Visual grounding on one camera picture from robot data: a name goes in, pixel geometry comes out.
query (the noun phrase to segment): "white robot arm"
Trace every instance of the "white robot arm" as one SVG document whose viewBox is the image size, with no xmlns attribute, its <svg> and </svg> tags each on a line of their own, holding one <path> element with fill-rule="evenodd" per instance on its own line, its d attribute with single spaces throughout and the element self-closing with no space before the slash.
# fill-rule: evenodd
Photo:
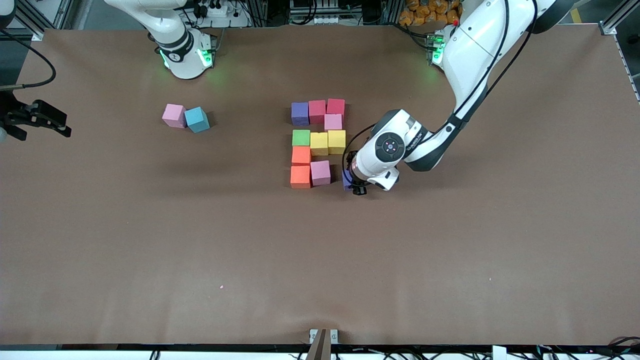
<svg viewBox="0 0 640 360">
<path fill-rule="evenodd" d="M 445 39 L 441 67 L 456 97 L 454 111 L 433 133 L 404 110 L 384 114 L 371 130 L 370 139 L 347 158 L 353 193 L 365 194 L 367 184 L 390 190 L 399 175 L 396 165 L 403 160 L 414 171 L 434 168 L 484 100 L 488 75 L 495 64 L 535 19 L 548 10 L 553 13 L 553 19 L 547 17 L 542 22 L 541 31 L 545 31 L 559 22 L 572 4 L 567 0 L 486 0 L 452 33 L 452 26 L 445 28 L 441 32 Z"/>
<path fill-rule="evenodd" d="M 139 21 L 160 47 L 164 66 L 181 79 L 193 79 L 213 66 L 211 36 L 187 29 L 173 10 L 187 0 L 105 0 Z"/>
</svg>

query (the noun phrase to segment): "table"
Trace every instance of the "table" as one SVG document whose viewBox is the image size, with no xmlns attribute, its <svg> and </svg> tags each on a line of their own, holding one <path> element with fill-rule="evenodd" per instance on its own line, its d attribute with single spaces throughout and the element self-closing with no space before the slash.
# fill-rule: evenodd
<svg viewBox="0 0 640 360">
<path fill-rule="evenodd" d="M 393 28 L 234 29 L 174 78 L 143 31 L 47 31 L 68 113 L 0 151 L 1 343 L 606 344 L 640 332 L 640 108 L 612 37 L 531 38 L 431 172 L 288 187 L 292 101 L 436 129 L 444 75 Z M 48 76 L 32 54 L 22 81 Z M 168 102 L 215 125 L 172 129 Z M 333 173 L 339 159 L 332 158 Z"/>
</svg>

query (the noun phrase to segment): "foam cube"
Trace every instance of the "foam cube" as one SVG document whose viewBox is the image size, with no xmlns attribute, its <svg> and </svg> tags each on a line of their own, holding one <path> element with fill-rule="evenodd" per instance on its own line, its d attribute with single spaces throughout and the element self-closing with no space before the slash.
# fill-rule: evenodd
<svg viewBox="0 0 640 360">
<path fill-rule="evenodd" d="M 340 114 L 325 114 L 324 115 L 324 130 L 342 130 L 342 115 Z"/>
<path fill-rule="evenodd" d="M 311 155 L 329 155 L 329 137 L 327 133 L 311 133 Z"/>
<path fill-rule="evenodd" d="M 184 129 L 187 127 L 186 120 L 184 118 L 184 112 L 187 111 L 182 105 L 167 104 L 164 108 L 164 114 L 162 119 L 171 127 L 179 127 Z"/>
<path fill-rule="evenodd" d="M 349 173 L 349 169 L 342 170 L 342 186 L 344 187 L 344 191 L 348 192 L 349 190 L 351 190 L 352 181 L 353 181 L 353 178 Z"/>
<path fill-rule="evenodd" d="M 311 167 L 291 167 L 291 188 L 309 189 L 311 187 Z"/>
<path fill-rule="evenodd" d="M 187 126 L 189 126 L 191 131 L 194 133 L 199 133 L 209 129 L 209 119 L 207 119 L 207 114 L 205 114 L 204 110 L 199 106 L 195 109 L 185 111 L 184 117 L 187 120 Z"/>
<path fill-rule="evenodd" d="M 309 125 L 309 103 L 308 102 L 292 102 L 291 103 L 291 124 L 294 126 Z"/>
<path fill-rule="evenodd" d="M 340 154 L 344 152 L 347 144 L 347 132 L 345 130 L 329 130 L 327 136 L 327 147 L 329 154 Z"/>
<path fill-rule="evenodd" d="M 311 162 L 311 183 L 314 186 L 331 184 L 329 160 Z"/>
<path fill-rule="evenodd" d="M 309 146 L 311 144 L 310 143 L 311 130 L 296 129 L 291 134 L 292 134 L 291 136 L 292 146 Z"/>
<path fill-rule="evenodd" d="M 340 114 L 344 120 L 344 99 L 329 99 L 326 104 L 327 114 Z"/>
<path fill-rule="evenodd" d="M 294 146 L 291 153 L 291 165 L 309 166 L 311 163 L 311 148 L 309 146 Z"/>
<path fill-rule="evenodd" d="M 322 124 L 326 114 L 326 102 L 324 100 L 309 101 L 309 124 Z"/>
</svg>

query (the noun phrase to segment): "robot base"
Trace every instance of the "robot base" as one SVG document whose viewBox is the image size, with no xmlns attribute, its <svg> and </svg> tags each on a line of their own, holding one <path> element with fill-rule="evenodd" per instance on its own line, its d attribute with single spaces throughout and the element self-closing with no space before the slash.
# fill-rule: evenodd
<svg viewBox="0 0 640 360">
<path fill-rule="evenodd" d="M 163 55 L 164 66 L 180 79 L 197 78 L 205 70 L 213 67 L 216 56 L 216 41 L 211 35 L 197 29 L 188 30 L 193 35 L 193 47 L 180 62 L 171 61 Z"/>
</svg>

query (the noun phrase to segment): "black cable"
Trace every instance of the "black cable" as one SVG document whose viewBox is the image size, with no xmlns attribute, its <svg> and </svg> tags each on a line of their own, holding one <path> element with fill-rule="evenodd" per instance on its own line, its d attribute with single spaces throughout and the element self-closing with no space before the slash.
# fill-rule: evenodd
<svg viewBox="0 0 640 360">
<path fill-rule="evenodd" d="M 242 6 L 242 9 L 244 10 L 244 12 L 246 12 L 247 15 L 249 15 L 251 17 L 251 19 L 253 20 L 253 27 L 255 28 L 255 22 L 260 22 L 260 21 L 264 21 L 265 23 L 267 23 L 267 20 L 265 19 L 261 19 L 260 17 L 255 17 L 253 16 L 253 14 L 251 12 L 249 12 L 249 9 L 246 7 L 246 4 L 242 1 L 236 1 L 236 3 L 240 3 L 240 6 Z"/>
<path fill-rule="evenodd" d="M 391 26 L 395 27 L 396 29 L 398 29 L 398 30 L 402 31 L 402 32 L 403 32 L 403 33 L 405 33 L 405 34 L 413 35 L 413 36 L 415 36 L 415 37 L 417 37 L 417 38 L 427 38 L 427 34 L 418 34 L 418 33 L 414 33 L 414 32 L 412 32 L 411 30 L 409 30 L 409 29 L 405 29 L 405 28 L 403 28 L 402 26 L 400 26 L 399 24 L 396 24 L 395 22 L 383 22 L 383 23 L 382 23 L 382 24 L 380 24 L 380 25 L 387 25 L 387 26 L 391 25 Z"/>
<path fill-rule="evenodd" d="M 518 56 L 522 52 L 522 49 L 524 49 L 525 45 L 527 45 L 527 42 L 529 41 L 529 38 L 531 37 L 531 34 L 533 33 L 533 27 L 535 27 L 536 20 L 538 20 L 538 2 L 536 0 L 532 0 L 532 1 L 533 1 L 533 22 L 531 23 L 531 27 L 529 28 L 529 32 L 527 33 L 527 37 L 524 38 L 524 41 L 522 42 L 522 45 L 520 46 L 520 48 L 518 49 L 516 54 L 513 56 L 511 61 L 509 61 L 509 63 L 507 64 L 507 67 L 504 68 L 504 70 L 500 73 L 498 78 L 493 82 L 493 84 L 491 85 L 489 90 L 486 92 L 487 95 L 489 95 L 491 90 L 493 90 L 493 88 L 495 88 L 495 85 L 498 83 L 498 81 L 500 81 L 500 79 L 502 79 L 502 76 L 507 72 L 507 70 L 509 70 L 509 68 L 511 67 L 513 62 L 516 61 L 516 59 L 518 58 Z"/>
<path fill-rule="evenodd" d="M 365 131 L 369 130 L 370 128 L 374 127 L 377 123 L 373 123 L 367 127 L 365 127 L 364 129 L 360 130 L 359 133 L 357 133 L 354 137 L 351 138 L 351 140 L 349 140 L 349 143 L 347 144 L 347 146 L 344 147 L 344 151 L 342 152 L 342 163 L 341 163 L 341 167 L 342 167 L 342 177 L 344 179 L 347 180 L 347 182 L 351 185 L 354 185 L 352 180 L 349 180 L 348 177 L 346 177 L 346 172 L 345 172 L 345 168 L 344 168 L 344 157 L 347 154 L 347 149 L 349 148 L 349 146 L 351 146 L 351 143 L 353 143 L 353 140 L 356 140 L 356 138 L 360 135 L 362 135 L 362 133 L 364 133 Z"/>
<path fill-rule="evenodd" d="M 317 0 L 314 0 L 313 3 L 313 13 L 312 13 L 312 5 L 309 5 L 309 14 L 307 15 L 307 18 L 305 20 L 303 20 L 302 22 L 295 22 L 295 21 L 291 21 L 291 24 L 294 25 L 307 25 L 309 22 L 311 22 L 315 17 L 316 17 L 316 12 L 318 10 L 318 3 Z"/>
<path fill-rule="evenodd" d="M 560 350 L 561 353 L 566 354 L 568 357 L 572 358 L 573 360 L 580 360 L 577 357 L 575 357 L 572 353 L 570 353 L 569 351 L 564 351 L 561 347 L 559 347 L 558 345 L 556 345 L 556 348 L 558 350 Z"/>
<path fill-rule="evenodd" d="M 50 83 L 51 81 L 53 81 L 53 79 L 56 78 L 56 68 L 53 66 L 53 64 L 51 63 L 51 61 L 49 61 L 49 59 L 45 58 L 43 54 L 40 54 L 40 51 L 37 51 L 36 49 L 33 49 L 29 44 L 18 40 L 17 38 L 15 38 L 15 36 L 7 33 L 5 30 L 0 30 L 0 33 L 8 36 L 9 38 L 11 38 L 13 41 L 17 42 L 18 44 L 26 47 L 27 49 L 33 51 L 36 55 L 38 55 L 41 59 L 44 60 L 44 62 L 47 63 L 47 65 L 51 68 L 51 76 L 49 76 L 49 79 L 46 79 L 45 81 L 41 81 L 39 83 L 33 83 L 33 84 L 20 84 L 20 85 L 16 85 L 17 88 L 36 88 L 38 86 L 43 86 L 46 85 L 48 83 Z"/>
<path fill-rule="evenodd" d="M 491 69 L 493 68 L 493 65 L 498 60 L 498 56 L 500 56 L 500 52 L 502 51 L 502 46 L 504 45 L 504 41 L 507 39 L 507 31 L 509 30 L 509 0 L 504 0 L 504 13 L 505 13 L 504 34 L 502 34 L 502 40 L 500 41 L 500 46 L 498 46 L 498 50 L 495 52 L 495 56 L 493 57 L 493 60 L 491 61 L 491 64 L 489 64 L 489 67 L 486 68 L 486 71 L 484 72 L 484 75 L 482 76 L 480 81 L 478 81 L 478 84 L 476 85 L 476 87 L 469 93 L 469 96 L 467 96 L 467 98 L 462 102 L 460 107 L 456 111 L 453 112 L 453 115 L 458 114 L 460 112 L 460 110 L 462 108 L 464 108 L 465 105 L 469 102 L 469 100 L 471 100 L 471 97 L 474 95 L 476 90 L 483 83 L 484 79 L 491 72 Z"/>
<path fill-rule="evenodd" d="M 414 37 L 414 33 L 409 31 L 409 37 L 411 38 L 411 40 L 413 40 L 413 42 L 415 42 L 416 45 L 418 45 L 419 47 L 425 49 L 425 50 L 431 50 L 431 51 L 436 51 L 438 48 L 434 47 L 434 46 L 426 46 L 426 45 L 422 45 L 420 44 L 420 42 L 418 41 L 418 39 L 416 39 Z"/>
<path fill-rule="evenodd" d="M 189 15 L 187 14 L 186 11 L 184 11 L 184 9 L 182 9 L 182 13 L 184 14 L 184 16 L 187 17 L 187 24 L 189 24 L 189 26 L 191 26 L 194 29 L 200 29 L 193 21 L 191 21 L 191 18 L 189 18 Z"/>
<path fill-rule="evenodd" d="M 627 341 L 630 341 L 630 340 L 640 340 L 640 338 L 637 337 L 637 336 L 628 336 L 628 337 L 620 339 L 620 340 L 618 340 L 618 341 L 616 341 L 614 343 L 611 343 L 608 346 L 610 346 L 610 347 L 618 346 L 618 345 L 620 345 L 622 343 L 626 343 Z"/>
</svg>

